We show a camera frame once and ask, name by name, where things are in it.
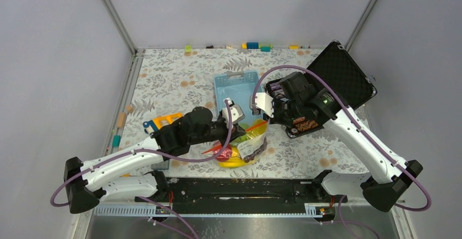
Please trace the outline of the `green pepper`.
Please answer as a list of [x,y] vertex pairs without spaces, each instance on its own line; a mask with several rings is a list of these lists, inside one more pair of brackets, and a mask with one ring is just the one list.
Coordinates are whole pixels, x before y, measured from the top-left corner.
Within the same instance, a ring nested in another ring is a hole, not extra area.
[[243,136],[237,138],[235,141],[240,143],[246,140],[257,138],[265,132],[265,125],[254,124],[252,126],[249,126],[245,131],[246,133]]

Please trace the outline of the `clear zip top bag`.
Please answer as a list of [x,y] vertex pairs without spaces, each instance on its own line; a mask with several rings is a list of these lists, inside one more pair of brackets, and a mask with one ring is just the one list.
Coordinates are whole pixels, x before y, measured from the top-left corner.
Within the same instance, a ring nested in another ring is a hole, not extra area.
[[[266,130],[267,130],[267,127],[268,127],[268,122],[264,121],[263,119],[257,119],[257,120],[254,121],[253,125],[254,124],[265,125],[265,132],[263,134],[261,134],[260,136],[258,136],[257,138],[254,138],[254,139],[246,140],[246,141],[240,142],[240,143],[238,143],[237,141],[233,141],[233,142],[228,144],[228,145],[237,147],[242,159],[244,157],[252,154],[254,152],[254,150],[258,149],[262,145],[264,139],[266,139]],[[248,128],[250,125],[242,124],[242,127],[246,127],[246,126]]]

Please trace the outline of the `red apple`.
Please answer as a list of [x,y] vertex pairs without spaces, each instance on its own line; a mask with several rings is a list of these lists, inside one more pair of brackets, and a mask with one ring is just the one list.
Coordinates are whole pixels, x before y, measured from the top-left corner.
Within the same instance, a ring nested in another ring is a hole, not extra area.
[[231,145],[228,145],[224,151],[216,157],[216,160],[220,162],[225,162],[233,157],[233,149],[234,147]]

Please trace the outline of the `dark purple grapes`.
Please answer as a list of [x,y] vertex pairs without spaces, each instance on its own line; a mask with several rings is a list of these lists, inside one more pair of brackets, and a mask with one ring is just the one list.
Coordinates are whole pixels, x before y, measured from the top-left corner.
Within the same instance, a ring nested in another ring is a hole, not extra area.
[[258,149],[254,150],[252,154],[243,158],[244,162],[249,163],[251,161],[254,161],[256,158],[258,158],[258,156],[261,155],[266,150],[267,144],[268,143],[266,139],[264,139],[262,145]]

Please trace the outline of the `yellow banana bunch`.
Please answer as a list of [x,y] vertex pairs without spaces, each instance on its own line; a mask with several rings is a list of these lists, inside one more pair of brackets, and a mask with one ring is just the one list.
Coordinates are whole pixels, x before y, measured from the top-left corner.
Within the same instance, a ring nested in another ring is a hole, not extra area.
[[249,163],[245,163],[244,160],[241,158],[241,155],[237,149],[237,147],[234,147],[233,149],[233,157],[225,162],[220,162],[218,161],[218,165],[222,168],[238,168],[238,167],[243,167],[248,164],[253,163],[254,161],[251,161]]

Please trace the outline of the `light blue plastic basket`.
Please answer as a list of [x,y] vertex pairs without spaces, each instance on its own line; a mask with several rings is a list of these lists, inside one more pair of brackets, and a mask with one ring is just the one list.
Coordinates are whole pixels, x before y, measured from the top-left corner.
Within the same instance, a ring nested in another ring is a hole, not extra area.
[[221,111],[225,107],[224,99],[230,98],[242,108],[245,115],[241,124],[252,126],[262,115],[253,115],[250,108],[251,95],[259,81],[256,71],[226,72],[214,77],[216,109]]

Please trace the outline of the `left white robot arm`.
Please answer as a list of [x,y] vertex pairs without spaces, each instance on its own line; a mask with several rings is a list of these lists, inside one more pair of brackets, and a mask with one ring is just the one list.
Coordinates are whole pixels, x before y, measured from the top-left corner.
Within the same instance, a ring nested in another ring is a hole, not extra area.
[[143,166],[170,159],[180,160],[191,145],[219,141],[227,146],[230,141],[245,135],[239,126],[245,115],[238,105],[227,105],[217,120],[205,107],[196,107],[165,126],[148,126],[148,137],[114,154],[90,161],[70,158],[65,163],[64,188],[70,213],[91,210],[106,200],[152,197],[163,201],[169,187],[161,177],[149,174],[127,177],[126,174]]

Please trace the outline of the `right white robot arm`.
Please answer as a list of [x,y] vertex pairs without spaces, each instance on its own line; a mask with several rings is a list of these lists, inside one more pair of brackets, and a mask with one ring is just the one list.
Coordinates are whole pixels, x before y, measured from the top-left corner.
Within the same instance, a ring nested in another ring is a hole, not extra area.
[[313,179],[317,201],[346,195],[388,212],[423,170],[419,161],[406,160],[390,150],[360,121],[343,94],[318,76],[293,72],[267,83],[265,91],[272,124],[292,127],[295,119],[305,117],[334,134],[366,167],[360,174],[323,170]]

